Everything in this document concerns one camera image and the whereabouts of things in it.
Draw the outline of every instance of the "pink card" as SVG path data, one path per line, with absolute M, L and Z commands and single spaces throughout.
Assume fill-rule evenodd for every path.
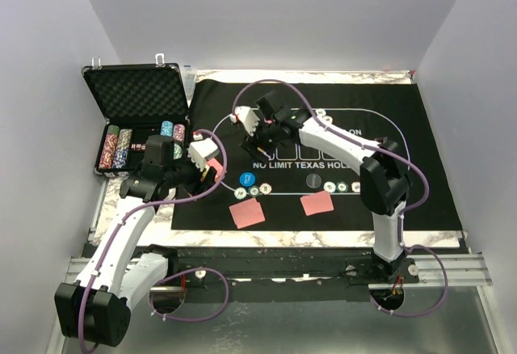
M 221 163 L 218 162 L 216 158 L 213 158 L 212 160 L 208 160 L 207 164 L 208 164 L 208 166 L 213 166 L 214 167 L 214 169 L 217 172 L 216 180 L 218 180 L 221 177 L 222 173 L 223 173 L 223 166 L 221 165 Z
M 326 213 L 334 210 L 332 198 L 327 191 L 317 192 L 312 195 L 305 195 L 300 198 L 301 205 L 304 207 L 305 215 Z
M 232 213 L 233 222 L 235 222 L 238 229 L 266 220 L 262 206 L 255 198 L 229 206 L 229 211 Z

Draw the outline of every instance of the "metal floor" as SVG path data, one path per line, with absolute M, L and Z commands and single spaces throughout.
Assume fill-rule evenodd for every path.
M 441 288 L 406 290 L 401 310 L 431 306 Z M 186 304 L 185 317 L 210 314 L 218 305 Z M 150 316 L 145 301 L 135 309 L 118 348 L 97 354 L 490 354 L 497 353 L 476 287 L 452 287 L 441 309 L 424 318 L 397 318 L 370 303 L 318 301 L 230 303 L 219 317 L 202 323 Z M 80 353 L 67 339 L 65 354 Z

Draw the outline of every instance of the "stack of poker chips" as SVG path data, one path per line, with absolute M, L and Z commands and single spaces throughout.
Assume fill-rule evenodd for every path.
M 174 132 L 172 133 L 172 138 L 175 141 L 183 142 L 185 140 L 185 126 L 181 124 L 176 124 L 174 126 Z M 177 158 L 181 158 L 183 156 L 183 149 L 179 144 L 174 144 L 174 160 Z
M 131 129 L 121 129 L 119 141 L 116 144 L 115 155 L 113 158 L 113 165 L 111 168 L 123 168 L 128 159 L 129 145 L 131 144 Z
M 106 138 L 104 139 L 103 152 L 100 155 L 99 169 L 111 168 L 115 155 L 116 144 L 119 140 L 120 128 L 116 125 L 107 127 Z
M 162 136 L 169 136 L 172 137 L 172 131 L 173 131 L 173 124 L 170 121 L 163 121 L 162 122 L 162 130 L 160 130 L 160 134 Z

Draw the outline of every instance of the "poker chip case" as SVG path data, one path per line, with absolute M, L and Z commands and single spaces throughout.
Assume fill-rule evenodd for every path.
M 133 171 L 144 157 L 144 150 L 131 146 L 121 168 L 100 167 L 103 147 L 114 125 L 120 130 L 131 129 L 129 145 L 145 144 L 147 138 L 160 134 L 161 124 L 168 120 L 182 124 L 190 137 L 188 104 L 179 66 L 159 65 L 88 65 L 82 76 L 106 118 L 99 144 L 94 173 L 114 177 Z

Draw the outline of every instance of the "white poker chip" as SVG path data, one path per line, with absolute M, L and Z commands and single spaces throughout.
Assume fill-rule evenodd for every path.
M 271 191 L 273 191 L 273 188 L 271 187 L 270 184 L 268 183 L 262 183 L 260 185 L 260 188 L 259 188 L 259 191 L 264 194 L 264 195 L 268 195 L 268 194 L 271 194 Z
M 361 192 L 361 183 L 359 183 L 359 182 L 352 183 L 352 191 Z
M 250 187 L 250 190 L 248 190 L 250 195 L 253 196 L 254 198 L 256 196 L 259 196 L 260 194 L 260 191 L 259 191 L 259 188 L 257 186 L 253 186 L 253 187 Z
M 245 190 L 244 188 L 242 188 L 242 187 L 239 187 L 237 190 L 235 190 L 235 191 L 233 192 L 233 194 L 234 194 L 234 195 L 235 195 L 235 197 L 236 197 L 237 199 L 239 199 L 239 200 L 240 200 L 240 199 L 244 199 L 244 198 L 246 198 L 246 195 L 248 195 L 248 194 L 247 194 L 247 192 L 246 192 L 246 190 Z
M 332 182 L 325 182 L 325 184 L 323 184 L 323 189 L 327 192 L 335 192 L 336 191 L 336 185 Z
M 338 191 L 339 192 L 347 192 L 348 191 L 348 184 L 345 182 L 339 182 L 338 183 Z

